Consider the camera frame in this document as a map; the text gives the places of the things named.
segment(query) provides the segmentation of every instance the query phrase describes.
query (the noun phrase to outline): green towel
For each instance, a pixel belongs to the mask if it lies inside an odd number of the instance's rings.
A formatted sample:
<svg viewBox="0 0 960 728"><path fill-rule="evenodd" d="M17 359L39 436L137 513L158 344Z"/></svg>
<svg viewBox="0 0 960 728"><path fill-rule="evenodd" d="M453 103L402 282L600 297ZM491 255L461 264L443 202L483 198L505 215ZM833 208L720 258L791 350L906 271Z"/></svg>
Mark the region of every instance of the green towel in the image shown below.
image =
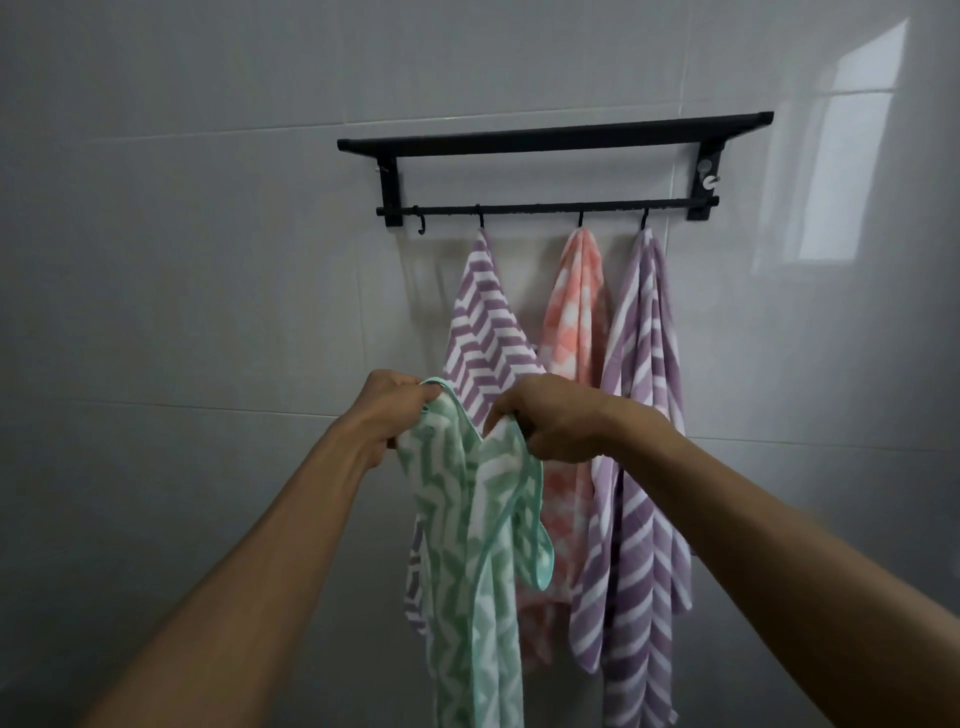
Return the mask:
<svg viewBox="0 0 960 728"><path fill-rule="evenodd" d="M540 524L543 466L504 418L486 439L445 391L397 438L424 518L420 579L437 728L522 728L519 577L543 590L553 546Z"/></svg>

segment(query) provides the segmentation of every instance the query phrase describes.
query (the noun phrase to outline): grout line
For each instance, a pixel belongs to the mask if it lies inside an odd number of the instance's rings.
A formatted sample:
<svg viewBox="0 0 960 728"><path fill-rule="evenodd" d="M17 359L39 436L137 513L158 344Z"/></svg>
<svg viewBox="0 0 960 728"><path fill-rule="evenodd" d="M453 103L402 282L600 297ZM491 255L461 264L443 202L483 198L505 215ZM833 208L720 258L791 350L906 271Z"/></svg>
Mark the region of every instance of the grout line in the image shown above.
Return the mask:
<svg viewBox="0 0 960 728"><path fill-rule="evenodd" d="M686 72L690 68L690 39L693 37L693 0L686 5L686 38L684 39L684 73L680 77L680 116L684 115Z"/></svg>
<svg viewBox="0 0 960 728"><path fill-rule="evenodd" d="M882 452L913 452L917 454L937 454L954 455L956 452L950 449L936 448L907 448L893 447L887 445L848 445L845 443L796 443L788 440L747 440L740 437L702 437L700 435L687 435L687 438L697 442L717 442L717 443L744 443L746 445L786 445L791 448L831 448L831 449L865 449L880 450Z"/></svg>
<svg viewBox="0 0 960 728"><path fill-rule="evenodd" d="M169 132L155 134L134 134L131 136L94 136L90 139L67 140L66 143L74 144L117 144L128 141L162 141L164 139L190 138L195 136L224 136L229 134L242 133L268 133L268 132L295 132L302 129L327 129L329 127L342 127L341 121L328 122L310 122L307 124L287 124L275 127L239 127L237 129L214 129L204 132Z"/></svg>
<svg viewBox="0 0 960 728"><path fill-rule="evenodd" d="M329 420L335 420L340 415L339 414L319 414L316 412L282 412L279 410L272 409L243 409L239 407L209 407L202 406L198 404L162 404L159 402L144 402L144 401L119 401L119 400L88 400L84 398L76 397L48 397L48 396L28 396L28 397L18 397L18 399L32 399L32 400L50 400L55 402L66 402L71 404L95 404L99 406L106 407L158 407L166 409L188 409L201 412L235 412L239 414L256 414L256 415L280 415L280 416L289 416L289 417L313 417L313 418L324 418ZM885 445L852 445L848 443L816 443L816 442L794 442L790 440L749 440L742 437L710 437L705 435L690 435L687 437L694 442L718 442L718 443L743 443L745 445L786 445L792 448L830 448L830 449L865 449L865 450L880 450L883 452L913 452L918 454L938 454L938 455L956 455L958 454L955 450L952 449L936 449L936 448L910 448L910 447L895 447L895 446L885 446Z"/></svg>
<svg viewBox="0 0 960 728"><path fill-rule="evenodd" d="M347 86L344 83L344 22L340 15L340 3L331 2L328 11L333 15L333 45L334 57L336 58L336 81L337 81L337 101L340 102L340 123L347 123ZM327 29L327 38L329 38L329 29Z"/></svg>
<svg viewBox="0 0 960 728"><path fill-rule="evenodd" d="M202 412L235 412L239 414L253 415L285 415L290 417L318 417L335 420L340 414L328 415L317 412L282 412L274 409L245 409L242 407L210 407L199 404L166 404L150 401L128 401L128 400L93 400L81 397L48 397L35 396L31 399L51 400L55 402L65 402L69 404L96 404L104 407L159 407L164 409L190 409Z"/></svg>
<svg viewBox="0 0 960 728"><path fill-rule="evenodd" d="M875 94L875 93L894 93L898 91L898 88L861 88L855 91L816 91L810 94L794 94L794 95L785 95L780 96L777 93L767 93L767 94L758 94L756 96L722 96L722 97L710 97L705 96L701 98L693 99L659 99L656 101L650 101L645 104L628 104L628 105L613 105L613 106L598 106L598 107L566 107L566 108L550 108L550 109L524 109L516 111L497 111L494 113L474 113L474 114L459 114L453 116L413 116L405 118L396 118L396 119L368 119L368 120L346 120L346 109L344 111L344 121L329 121L329 122L310 122L303 124L289 124L289 125L279 125L279 126L267 126L267 127L243 127L237 129L215 129L208 131L200 132L169 132L169 133L155 133L155 134L134 134L129 136L95 136L88 139L70 139L70 138L53 138L52 141L60 144L110 144L110 143L122 143L122 142L136 142L136 141L160 141L164 139L174 139L174 138L190 138L190 137L200 137L200 136L219 136L224 134L243 134L243 133L268 133L268 132L293 132L299 130L310 130L310 129L330 129L334 127L342 127L345 130L350 127L376 127L383 125L392 125L392 124L412 124L412 123L429 123L437 121L468 121L470 119L497 119L508 116L514 117L526 117L526 116L537 116L549 113L595 113L597 111L625 111L630 109L635 109L637 111L641 109L649 109L651 107L662 107L662 106L671 106L678 105L680 113L683 113L684 104L706 104L706 103L717 103L717 102L727 102L727 103L753 103L753 102L762 102L764 104L779 104L782 102L798 102L798 101L812 101L815 99L822 98L833 98L836 96L857 96L861 94Z"/></svg>

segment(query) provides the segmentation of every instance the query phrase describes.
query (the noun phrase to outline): hand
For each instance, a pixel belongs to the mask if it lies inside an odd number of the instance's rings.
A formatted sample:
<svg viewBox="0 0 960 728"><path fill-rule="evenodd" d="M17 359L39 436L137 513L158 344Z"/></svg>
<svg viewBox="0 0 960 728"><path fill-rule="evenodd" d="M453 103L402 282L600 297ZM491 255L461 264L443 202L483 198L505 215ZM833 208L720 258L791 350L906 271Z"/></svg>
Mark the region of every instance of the hand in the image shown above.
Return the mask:
<svg viewBox="0 0 960 728"><path fill-rule="evenodd" d="M582 463L604 451L612 399L562 376L525 376L496 398L484 435L504 415L515 415L534 457Z"/></svg>
<svg viewBox="0 0 960 728"><path fill-rule="evenodd" d="M362 441L368 450L369 467L374 468L383 460L387 447L396 447L395 437L414 426L423 406L442 391L439 384L423 385L415 376L376 369L334 427Z"/></svg>
<svg viewBox="0 0 960 728"><path fill-rule="evenodd" d="M530 454L565 463L615 458L629 436L656 445L678 435L653 407L556 375L526 376L500 395L484 423L485 436L504 415L516 416Z"/></svg>

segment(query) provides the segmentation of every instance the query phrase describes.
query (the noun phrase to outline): towel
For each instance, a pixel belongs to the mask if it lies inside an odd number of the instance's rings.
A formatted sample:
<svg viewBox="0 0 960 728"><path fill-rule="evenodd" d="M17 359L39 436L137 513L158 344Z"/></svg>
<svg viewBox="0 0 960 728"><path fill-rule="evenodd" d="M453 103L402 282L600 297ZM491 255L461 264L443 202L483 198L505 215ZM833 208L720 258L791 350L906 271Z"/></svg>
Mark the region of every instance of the towel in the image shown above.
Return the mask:
<svg viewBox="0 0 960 728"><path fill-rule="evenodd" d="M539 359L555 375L587 386L599 385L610 328L603 261L593 235L578 228L566 241L560 270L547 303ZM516 585L524 664L553 661L553 630L569 618L568 606L587 556L587 529L593 503L589 463L543 464L543 509L556 552L553 580L544 592Z"/></svg>
<svg viewBox="0 0 960 728"><path fill-rule="evenodd" d="M550 581L542 466L512 417L486 438L449 382L396 439L423 523L420 579L437 728L522 728L515 575Z"/></svg>
<svg viewBox="0 0 960 728"><path fill-rule="evenodd" d="M609 342L601 388L656 407L683 432L664 258L650 230L636 239ZM588 672L603 668L604 726L659 727L676 719L672 621L692 604L690 548L613 460L594 458L591 471L589 556L573 597L570 646Z"/></svg>
<svg viewBox="0 0 960 728"><path fill-rule="evenodd" d="M444 379L475 427L482 427L493 401L518 376L543 374L537 353L507 304L493 265L490 245L480 230L467 258L446 346ZM407 563L403 611L411 626L428 634L421 613L420 568L423 525L417 517Z"/></svg>

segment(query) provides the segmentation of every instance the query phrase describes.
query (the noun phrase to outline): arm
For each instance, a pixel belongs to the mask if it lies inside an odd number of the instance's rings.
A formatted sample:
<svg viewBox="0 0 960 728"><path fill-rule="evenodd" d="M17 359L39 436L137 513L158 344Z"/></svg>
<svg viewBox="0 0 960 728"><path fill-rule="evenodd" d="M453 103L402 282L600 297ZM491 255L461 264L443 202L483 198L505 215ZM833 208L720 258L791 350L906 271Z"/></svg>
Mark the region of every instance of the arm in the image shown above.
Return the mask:
<svg viewBox="0 0 960 728"><path fill-rule="evenodd" d="M263 517L82 724L255 726L309 621L357 486L439 387L374 372Z"/></svg>
<svg viewBox="0 0 960 728"><path fill-rule="evenodd" d="M619 462L838 726L960 725L960 621L680 435L559 377L501 396L542 459Z"/></svg>

